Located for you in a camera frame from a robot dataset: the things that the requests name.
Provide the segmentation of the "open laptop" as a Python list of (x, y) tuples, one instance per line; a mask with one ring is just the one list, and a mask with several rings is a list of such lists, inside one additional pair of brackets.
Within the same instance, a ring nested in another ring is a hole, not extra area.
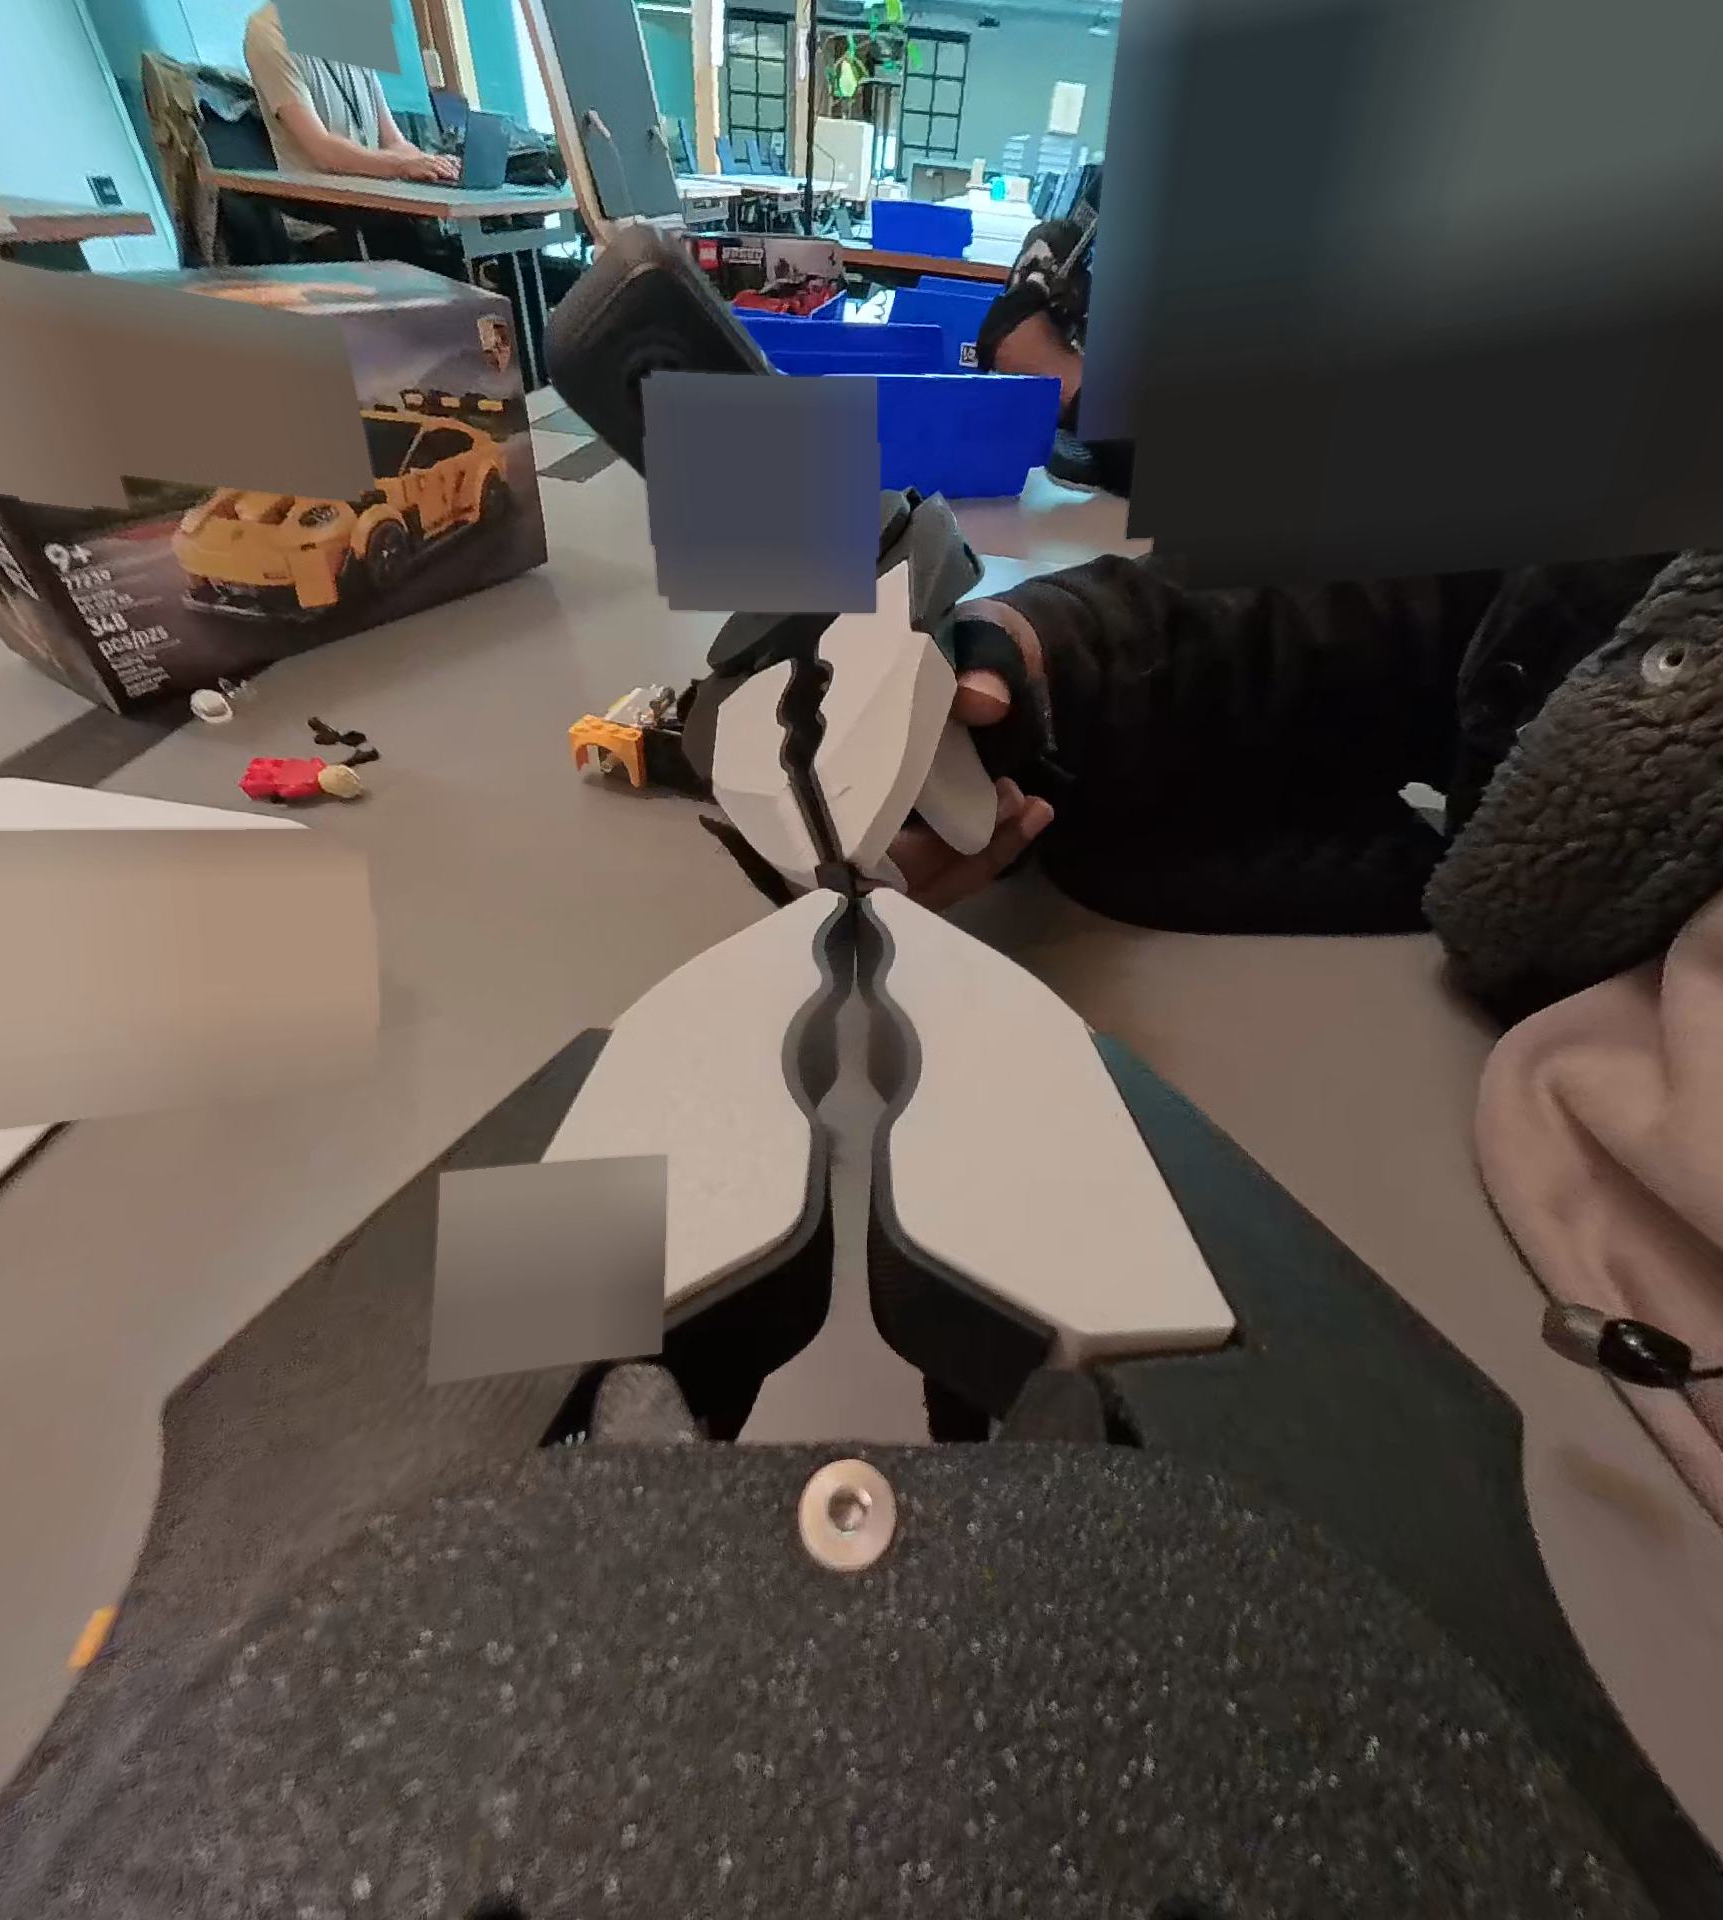
[(515, 124), (507, 115), (473, 108), (459, 92), (433, 92), (443, 153), (459, 160), (463, 190), (501, 190), (509, 182)]

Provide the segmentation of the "dark fleece jacket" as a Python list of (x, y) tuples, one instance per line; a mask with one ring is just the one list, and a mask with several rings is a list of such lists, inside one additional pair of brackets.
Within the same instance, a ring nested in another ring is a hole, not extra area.
[(1723, 549), (1670, 561), (1548, 694), (1430, 878), (1504, 1027), (1656, 963), (1723, 893)]

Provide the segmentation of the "black drawstring toggle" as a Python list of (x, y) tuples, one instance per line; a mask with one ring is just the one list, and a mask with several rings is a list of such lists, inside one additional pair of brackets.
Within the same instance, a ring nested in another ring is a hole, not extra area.
[(1662, 1328), (1578, 1303), (1550, 1303), (1542, 1339), (1558, 1356), (1624, 1385), (1682, 1390), (1694, 1380), (1690, 1346)]

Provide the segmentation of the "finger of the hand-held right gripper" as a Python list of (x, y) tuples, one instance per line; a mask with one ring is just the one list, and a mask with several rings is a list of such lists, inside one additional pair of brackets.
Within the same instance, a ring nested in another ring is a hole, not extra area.
[(778, 661), (735, 682), (717, 710), (715, 801), (733, 828), (794, 891), (814, 893), (840, 862), (812, 769), (816, 679)]
[(816, 775), (838, 856), (874, 872), (916, 813), (950, 722), (956, 672), (904, 614), (840, 614), (820, 641), (830, 670)]

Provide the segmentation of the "large blue storage bin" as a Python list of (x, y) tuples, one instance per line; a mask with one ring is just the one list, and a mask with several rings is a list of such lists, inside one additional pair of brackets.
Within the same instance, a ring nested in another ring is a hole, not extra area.
[(1010, 501), (1054, 452), (1064, 390), (1052, 376), (876, 376), (880, 488), (948, 502)]

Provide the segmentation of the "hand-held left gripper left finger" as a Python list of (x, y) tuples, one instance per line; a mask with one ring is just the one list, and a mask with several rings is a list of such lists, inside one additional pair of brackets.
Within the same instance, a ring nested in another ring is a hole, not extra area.
[(543, 1162), (659, 1160), (663, 1366), (705, 1433), (743, 1435), (832, 1297), (830, 1145), (844, 898), (802, 897), (673, 972), (587, 1056)]

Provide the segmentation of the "pale pink hoodie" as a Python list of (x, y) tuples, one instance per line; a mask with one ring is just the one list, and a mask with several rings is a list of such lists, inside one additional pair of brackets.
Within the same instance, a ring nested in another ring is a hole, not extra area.
[(1476, 1146), (1550, 1306), (1652, 1327), (1723, 1366), (1723, 893), (1658, 963), (1498, 1042)]

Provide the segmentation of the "lego box with yellow car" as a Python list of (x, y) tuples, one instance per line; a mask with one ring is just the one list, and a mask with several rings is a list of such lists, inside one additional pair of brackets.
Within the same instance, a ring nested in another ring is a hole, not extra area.
[(511, 300), (397, 263), (0, 263), (0, 641), (113, 713), (547, 562)]

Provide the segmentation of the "grey office desk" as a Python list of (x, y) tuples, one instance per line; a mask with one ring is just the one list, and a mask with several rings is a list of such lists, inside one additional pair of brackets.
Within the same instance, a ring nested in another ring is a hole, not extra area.
[(591, 230), (575, 194), (561, 186), (505, 184), (465, 188), (419, 182), (271, 168), (211, 167), (219, 194), (221, 235), (235, 243), (251, 224), (269, 230), (263, 250), (285, 243), (287, 266), (341, 265), (337, 218), (361, 224), (401, 220), (425, 235), (445, 235), (465, 263), (465, 279), (515, 305), (543, 294), (539, 261), (551, 238)]

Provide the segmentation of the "person's right hand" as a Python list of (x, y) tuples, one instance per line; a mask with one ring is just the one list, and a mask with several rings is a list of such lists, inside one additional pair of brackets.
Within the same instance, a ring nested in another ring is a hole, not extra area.
[(1020, 682), (1002, 670), (970, 669), (958, 674), (950, 718), (968, 731), (994, 733), (1008, 769), (996, 779), (996, 818), (990, 843), (978, 852), (952, 848), (924, 816), (910, 816), (888, 851), (900, 893), (944, 913), (990, 888), (1042, 839), (1056, 820), (1048, 797), (1028, 791), (1014, 769), (1034, 766), (1056, 743), (1050, 682), (1042, 643), (1028, 618), (1004, 599), (982, 597), (962, 606), (960, 629), (1000, 629), (1020, 669)]

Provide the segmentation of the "green hanging plant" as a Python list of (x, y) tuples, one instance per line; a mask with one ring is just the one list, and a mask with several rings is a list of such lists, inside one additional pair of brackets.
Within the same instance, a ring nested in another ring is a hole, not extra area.
[(818, 5), (814, 38), (818, 107), (840, 117), (880, 117), (942, 79), (940, 40), (904, 5)]

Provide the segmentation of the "person's right forearm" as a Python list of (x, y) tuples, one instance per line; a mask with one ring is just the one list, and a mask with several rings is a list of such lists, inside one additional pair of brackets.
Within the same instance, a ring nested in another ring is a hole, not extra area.
[(1544, 568), (1200, 590), (1108, 556), (1000, 602), (1040, 652), (1038, 865), (1166, 935), (1420, 935), (1450, 837), (1572, 664)]

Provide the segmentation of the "orange black lego car assembly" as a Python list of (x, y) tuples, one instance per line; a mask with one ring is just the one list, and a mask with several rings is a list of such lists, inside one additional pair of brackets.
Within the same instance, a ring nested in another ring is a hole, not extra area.
[(639, 684), (571, 731), (575, 765), (587, 779), (627, 783), (635, 792), (707, 801), (709, 777), (685, 745), (701, 682)]

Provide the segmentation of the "small lego box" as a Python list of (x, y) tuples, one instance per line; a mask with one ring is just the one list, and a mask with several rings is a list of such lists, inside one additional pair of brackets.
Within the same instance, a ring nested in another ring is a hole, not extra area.
[(812, 314), (846, 292), (842, 250), (824, 238), (691, 233), (685, 241), (733, 306)]

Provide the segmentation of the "chair with hung jacket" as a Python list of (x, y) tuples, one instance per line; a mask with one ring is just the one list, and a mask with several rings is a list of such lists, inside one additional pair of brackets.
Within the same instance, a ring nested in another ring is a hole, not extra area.
[(277, 205), (219, 184), (223, 173), (271, 174), (277, 167), (251, 77), (149, 51), (141, 85), (181, 265), (289, 266), (295, 243)]

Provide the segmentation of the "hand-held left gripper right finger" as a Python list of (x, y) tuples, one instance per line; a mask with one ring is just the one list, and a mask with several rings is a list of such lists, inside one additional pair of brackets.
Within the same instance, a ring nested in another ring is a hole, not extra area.
[(900, 893), (862, 907), (874, 1325), (1006, 1418), (1042, 1368), (1216, 1355), (1238, 1332), (1090, 1024)]

